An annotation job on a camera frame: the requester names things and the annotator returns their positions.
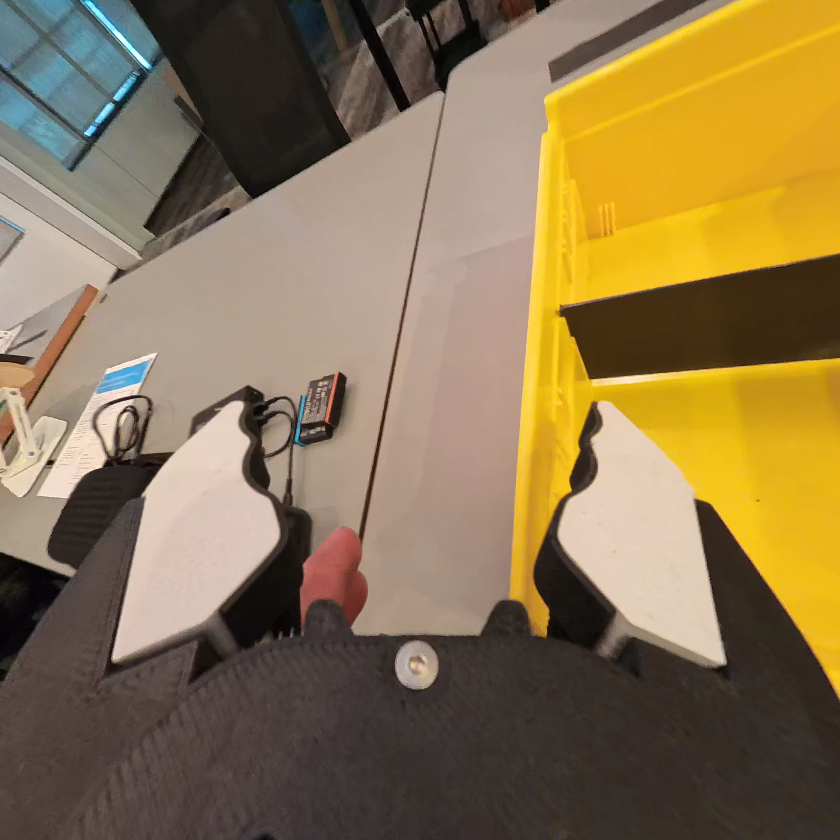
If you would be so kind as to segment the blue and white leaflet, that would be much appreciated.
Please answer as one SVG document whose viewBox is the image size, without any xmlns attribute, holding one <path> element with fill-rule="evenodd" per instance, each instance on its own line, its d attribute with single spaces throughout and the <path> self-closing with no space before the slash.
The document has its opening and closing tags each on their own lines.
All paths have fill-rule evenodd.
<svg viewBox="0 0 840 840">
<path fill-rule="evenodd" d="M 47 470 L 38 497 L 67 499 L 82 477 L 115 457 L 118 414 L 134 404 L 156 357 L 149 353 L 105 370 Z"/>
</svg>

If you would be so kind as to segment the large grid window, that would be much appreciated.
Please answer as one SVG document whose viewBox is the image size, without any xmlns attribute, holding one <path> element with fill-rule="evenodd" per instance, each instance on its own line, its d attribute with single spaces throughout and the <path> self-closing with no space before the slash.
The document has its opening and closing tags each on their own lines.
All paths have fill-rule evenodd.
<svg viewBox="0 0 840 840">
<path fill-rule="evenodd" d="M 163 57 L 127 1 L 2 1 L 2 124 L 72 172 Z"/>
</svg>

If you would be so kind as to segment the yellow plastic bin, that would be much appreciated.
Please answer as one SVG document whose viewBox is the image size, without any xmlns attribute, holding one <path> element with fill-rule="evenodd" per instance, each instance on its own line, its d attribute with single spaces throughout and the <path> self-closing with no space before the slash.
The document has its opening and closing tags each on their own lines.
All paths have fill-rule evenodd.
<svg viewBox="0 0 840 840">
<path fill-rule="evenodd" d="M 838 2 L 734 2 L 545 99 L 510 593 L 590 404 L 740 541 L 838 690 L 838 358 L 592 379 L 563 306 L 838 255 Z"/>
</svg>

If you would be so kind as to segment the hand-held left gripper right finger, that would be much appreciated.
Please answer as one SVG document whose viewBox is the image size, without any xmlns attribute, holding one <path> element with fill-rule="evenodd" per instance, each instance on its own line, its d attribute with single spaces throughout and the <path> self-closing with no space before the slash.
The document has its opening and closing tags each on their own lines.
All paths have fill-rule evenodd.
<svg viewBox="0 0 840 840">
<path fill-rule="evenodd" d="M 707 669 L 727 664 L 695 492 L 610 402 L 586 415 L 532 578 L 548 638 L 615 661 L 639 641 Z"/>
</svg>

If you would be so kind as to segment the black mesh chair back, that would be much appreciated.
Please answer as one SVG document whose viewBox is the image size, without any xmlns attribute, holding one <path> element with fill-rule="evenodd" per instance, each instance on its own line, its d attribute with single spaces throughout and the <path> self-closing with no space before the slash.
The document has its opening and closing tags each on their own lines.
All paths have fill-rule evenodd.
<svg viewBox="0 0 840 840">
<path fill-rule="evenodd" d="M 49 535 L 48 556 L 78 570 L 121 509 L 142 496 L 164 463 L 164 458 L 108 461 L 84 475 Z"/>
</svg>

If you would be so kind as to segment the black bin divider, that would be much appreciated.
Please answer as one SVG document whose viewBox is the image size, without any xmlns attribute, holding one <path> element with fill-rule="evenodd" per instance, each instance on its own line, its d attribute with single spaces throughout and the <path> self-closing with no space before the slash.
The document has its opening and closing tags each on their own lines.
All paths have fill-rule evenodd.
<svg viewBox="0 0 840 840">
<path fill-rule="evenodd" d="M 837 359 L 839 255 L 563 306 L 592 379 Z"/>
</svg>

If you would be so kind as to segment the small white stand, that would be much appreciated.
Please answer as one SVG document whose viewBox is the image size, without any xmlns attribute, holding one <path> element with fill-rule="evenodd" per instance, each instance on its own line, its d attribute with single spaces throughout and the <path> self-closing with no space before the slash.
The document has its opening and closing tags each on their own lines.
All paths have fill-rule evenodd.
<svg viewBox="0 0 840 840">
<path fill-rule="evenodd" d="M 2 388 L 1 398 L 2 409 L 12 419 L 17 442 L 10 459 L 1 445 L 1 484 L 16 498 L 24 498 L 56 452 L 67 431 L 67 422 L 42 416 L 32 423 L 22 393 L 16 388 Z"/>
</svg>

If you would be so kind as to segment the black charger box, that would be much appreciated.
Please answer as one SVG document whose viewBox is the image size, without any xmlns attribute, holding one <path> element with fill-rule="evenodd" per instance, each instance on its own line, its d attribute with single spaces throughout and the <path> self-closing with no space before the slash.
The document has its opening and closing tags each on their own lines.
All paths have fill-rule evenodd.
<svg viewBox="0 0 840 840">
<path fill-rule="evenodd" d="M 262 456 L 257 414 L 264 402 L 262 392 L 246 385 L 199 410 L 191 421 L 185 449 L 196 459 L 224 459 L 251 449 Z"/>
</svg>

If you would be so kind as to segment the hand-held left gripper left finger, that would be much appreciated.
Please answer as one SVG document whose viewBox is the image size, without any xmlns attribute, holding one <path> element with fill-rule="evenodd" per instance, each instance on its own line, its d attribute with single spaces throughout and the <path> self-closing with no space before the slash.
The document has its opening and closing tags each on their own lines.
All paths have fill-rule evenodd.
<svg viewBox="0 0 840 840">
<path fill-rule="evenodd" d="M 195 640 L 227 658 L 288 609 L 287 512 L 268 481 L 250 401 L 174 452 L 141 498 L 114 665 Z"/>
</svg>

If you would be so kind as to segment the wooden table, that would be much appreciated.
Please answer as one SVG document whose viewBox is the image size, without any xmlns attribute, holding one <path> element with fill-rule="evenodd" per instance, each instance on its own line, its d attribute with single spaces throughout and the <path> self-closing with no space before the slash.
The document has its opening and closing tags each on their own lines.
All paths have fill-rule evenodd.
<svg viewBox="0 0 840 840">
<path fill-rule="evenodd" d="M 29 409 L 50 373 L 88 315 L 99 290 L 91 285 L 80 287 L 37 311 L 10 329 L 12 341 L 5 354 L 25 358 L 34 376 L 20 386 L 24 404 Z"/>
</svg>

